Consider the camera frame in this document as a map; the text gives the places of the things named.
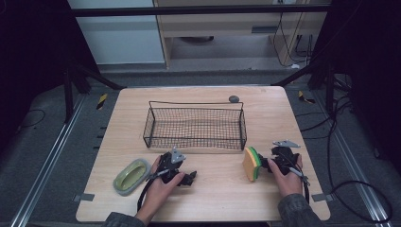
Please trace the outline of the green grey soap dish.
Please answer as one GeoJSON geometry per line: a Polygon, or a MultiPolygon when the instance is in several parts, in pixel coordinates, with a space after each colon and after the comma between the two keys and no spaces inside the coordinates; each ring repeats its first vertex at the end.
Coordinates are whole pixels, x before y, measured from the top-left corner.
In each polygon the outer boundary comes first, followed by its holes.
{"type": "Polygon", "coordinates": [[[114,190],[121,196],[128,196],[149,176],[150,170],[151,165],[147,160],[134,160],[114,178],[114,190]]]}

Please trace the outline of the white cabinet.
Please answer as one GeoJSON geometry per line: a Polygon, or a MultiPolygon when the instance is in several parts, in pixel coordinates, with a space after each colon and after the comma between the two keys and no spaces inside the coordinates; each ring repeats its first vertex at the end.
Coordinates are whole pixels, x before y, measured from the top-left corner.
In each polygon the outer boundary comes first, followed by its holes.
{"type": "MultiPolygon", "coordinates": [[[[67,0],[71,9],[153,7],[152,0],[67,0]]],[[[164,63],[155,16],[78,17],[98,65],[164,63]]]]}

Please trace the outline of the black curtain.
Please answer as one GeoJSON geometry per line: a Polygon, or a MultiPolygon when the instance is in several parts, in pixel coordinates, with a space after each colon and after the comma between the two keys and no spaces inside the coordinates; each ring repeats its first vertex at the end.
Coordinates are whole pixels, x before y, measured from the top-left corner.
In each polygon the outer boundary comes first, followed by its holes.
{"type": "Polygon", "coordinates": [[[0,0],[0,159],[37,95],[63,84],[71,59],[98,71],[67,0],[0,0]]]}
{"type": "Polygon", "coordinates": [[[351,77],[378,155],[401,175],[401,0],[331,0],[314,57],[351,77]]]}

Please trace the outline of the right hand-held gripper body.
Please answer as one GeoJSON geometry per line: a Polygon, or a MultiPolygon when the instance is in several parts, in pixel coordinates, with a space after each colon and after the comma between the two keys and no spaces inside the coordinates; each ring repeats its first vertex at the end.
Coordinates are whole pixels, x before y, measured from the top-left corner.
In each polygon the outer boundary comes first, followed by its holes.
{"type": "Polygon", "coordinates": [[[291,150],[298,148],[299,145],[289,140],[274,141],[273,144],[271,154],[274,158],[272,160],[278,165],[281,173],[287,175],[289,172],[300,172],[297,167],[299,154],[291,150]]]}

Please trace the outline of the black yellow striped tape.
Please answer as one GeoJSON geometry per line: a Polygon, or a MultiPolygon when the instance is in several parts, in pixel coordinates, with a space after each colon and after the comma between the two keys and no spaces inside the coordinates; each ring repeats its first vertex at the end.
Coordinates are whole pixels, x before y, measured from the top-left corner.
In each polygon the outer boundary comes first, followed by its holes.
{"type": "Polygon", "coordinates": [[[299,100],[301,100],[303,102],[306,102],[306,103],[309,103],[309,104],[315,104],[316,103],[315,99],[306,98],[302,91],[298,91],[298,98],[299,98],[299,100]]]}
{"type": "Polygon", "coordinates": [[[107,96],[108,96],[108,94],[102,94],[100,96],[99,101],[98,101],[98,103],[96,105],[96,109],[97,110],[101,110],[102,109],[102,107],[104,106],[104,103],[105,103],[105,101],[107,99],[107,96]]]}

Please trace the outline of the black horizontal bar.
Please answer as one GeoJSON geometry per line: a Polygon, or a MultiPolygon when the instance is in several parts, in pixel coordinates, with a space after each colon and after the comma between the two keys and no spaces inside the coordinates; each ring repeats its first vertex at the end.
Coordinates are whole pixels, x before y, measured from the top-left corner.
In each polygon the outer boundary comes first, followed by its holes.
{"type": "Polygon", "coordinates": [[[148,16],[148,15],[192,15],[230,13],[281,13],[281,12],[326,12],[330,4],[317,5],[244,5],[244,6],[194,6],[119,9],[71,9],[76,17],[104,16],[148,16]]]}

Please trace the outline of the grey tape piece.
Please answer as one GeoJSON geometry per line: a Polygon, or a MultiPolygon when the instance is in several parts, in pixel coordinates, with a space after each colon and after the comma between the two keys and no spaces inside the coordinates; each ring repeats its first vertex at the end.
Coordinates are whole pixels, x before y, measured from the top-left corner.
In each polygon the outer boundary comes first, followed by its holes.
{"type": "Polygon", "coordinates": [[[332,201],[334,197],[331,194],[325,195],[324,193],[321,194],[314,194],[312,195],[312,200],[315,202],[317,201],[332,201]]]}
{"type": "Polygon", "coordinates": [[[79,195],[75,195],[73,198],[73,201],[79,202],[79,201],[92,201],[94,199],[95,195],[94,194],[86,194],[82,193],[79,195]]]}

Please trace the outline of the person's right hand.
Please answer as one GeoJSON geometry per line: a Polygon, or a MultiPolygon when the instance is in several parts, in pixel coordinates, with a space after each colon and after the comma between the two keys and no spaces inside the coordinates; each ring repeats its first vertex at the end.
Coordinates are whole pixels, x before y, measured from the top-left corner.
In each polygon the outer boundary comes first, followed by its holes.
{"type": "Polygon", "coordinates": [[[272,159],[268,160],[268,164],[283,198],[292,194],[303,194],[303,183],[298,175],[292,172],[283,175],[272,159]]]}

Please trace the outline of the black wire mesh basket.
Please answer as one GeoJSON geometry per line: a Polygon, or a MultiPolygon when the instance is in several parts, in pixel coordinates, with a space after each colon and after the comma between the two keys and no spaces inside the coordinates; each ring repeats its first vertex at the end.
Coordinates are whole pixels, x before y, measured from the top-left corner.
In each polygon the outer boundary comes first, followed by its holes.
{"type": "Polygon", "coordinates": [[[148,148],[226,148],[247,142],[242,102],[151,100],[143,139],[148,148]]]}

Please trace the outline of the black metal stand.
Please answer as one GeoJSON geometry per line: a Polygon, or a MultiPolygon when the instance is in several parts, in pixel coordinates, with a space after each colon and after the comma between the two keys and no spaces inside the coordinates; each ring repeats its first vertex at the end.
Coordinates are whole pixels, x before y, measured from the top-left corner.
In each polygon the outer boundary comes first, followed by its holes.
{"type": "Polygon", "coordinates": [[[94,70],[75,62],[69,62],[63,72],[65,123],[68,123],[72,119],[74,113],[72,86],[75,85],[80,94],[88,94],[91,91],[91,85],[87,81],[87,77],[95,79],[96,81],[114,90],[125,89],[125,86],[118,85],[104,78],[94,70]]]}
{"type": "Polygon", "coordinates": [[[334,112],[334,65],[330,61],[313,61],[306,67],[293,73],[286,79],[282,79],[272,84],[272,86],[285,87],[292,81],[310,74],[307,86],[309,89],[315,90],[325,85],[325,109],[331,114],[334,112]]]}

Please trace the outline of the yellow green sponge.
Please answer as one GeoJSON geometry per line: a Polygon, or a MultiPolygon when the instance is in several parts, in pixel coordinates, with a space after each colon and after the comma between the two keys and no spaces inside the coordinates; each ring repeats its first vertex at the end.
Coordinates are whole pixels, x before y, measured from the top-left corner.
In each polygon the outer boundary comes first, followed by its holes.
{"type": "Polygon", "coordinates": [[[258,178],[259,168],[262,166],[258,153],[253,147],[244,149],[244,159],[242,165],[247,178],[254,182],[258,178]]]}

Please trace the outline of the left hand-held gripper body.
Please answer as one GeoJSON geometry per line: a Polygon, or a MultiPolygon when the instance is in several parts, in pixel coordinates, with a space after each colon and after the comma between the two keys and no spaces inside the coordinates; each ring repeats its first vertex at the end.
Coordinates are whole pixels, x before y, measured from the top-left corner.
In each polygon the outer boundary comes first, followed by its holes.
{"type": "Polygon", "coordinates": [[[185,155],[173,148],[161,156],[157,173],[164,183],[169,183],[178,173],[185,155]]]}

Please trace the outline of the person's left hand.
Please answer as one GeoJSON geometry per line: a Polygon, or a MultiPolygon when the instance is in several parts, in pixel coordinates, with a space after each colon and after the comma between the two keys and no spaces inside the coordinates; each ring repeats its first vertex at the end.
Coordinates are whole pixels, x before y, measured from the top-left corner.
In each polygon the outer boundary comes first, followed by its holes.
{"type": "Polygon", "coordinates": [[[160,178],[156,178],[146,193],[141,210],[155,214],[163,206],[173,190],[180,184],[184,175],[184,172],[179,172],[168,183],[164,183],[160,178]]]}

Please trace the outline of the metal floor rail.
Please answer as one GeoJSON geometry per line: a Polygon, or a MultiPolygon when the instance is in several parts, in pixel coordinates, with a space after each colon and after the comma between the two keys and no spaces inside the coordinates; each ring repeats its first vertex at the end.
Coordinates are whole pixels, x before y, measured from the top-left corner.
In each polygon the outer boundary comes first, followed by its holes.
{"type": "Polygon", "coordinates": [[[28,191],[24,202],[20,206],[18,212],[12,219],[9,227],[26,227],[30,216],[35,209],[39,198],[43,194],[44,188],[48,182],[52,171],[58,162],[58,159],[62,153],[62,150],[76,125],[79,114],[82,110],[82,105],[85,102],[86,95],[78,95],[77,101],[73,106],[73,113],[68,121],[66,121],[61,131],[54,142],[51,150],[49,151],[44,164],[42,165],[33,185],[28,191]]]}
{"type": "Polygon", "coordinates": [[[392,218],[392,205],[387,197],[372,184],[368,182],[367,177],[362,171],[362,168],[357,163],[355,156],[351,153],[348,144],[345,141],[343,134],[337,127],[336,111],[331,108],[331,112],[325,109],[323,95],[319,92],[313,92],[316,97],[316,103],[322,109],[323,114],[329,119],[329,133],[327,136],[327,164],[329,182],[332,186],[333,193],[335,193],[341,186],[347,184],[354,184],[361,196],[370,217],[368,220],[375,225],[375,227],[393,227],[391,223],[392,218]],[[331,174],[331,143],[334,142],[337,146],[342,160],[351,175],[351,180],[343,183],[334,184],[331,174]]]}

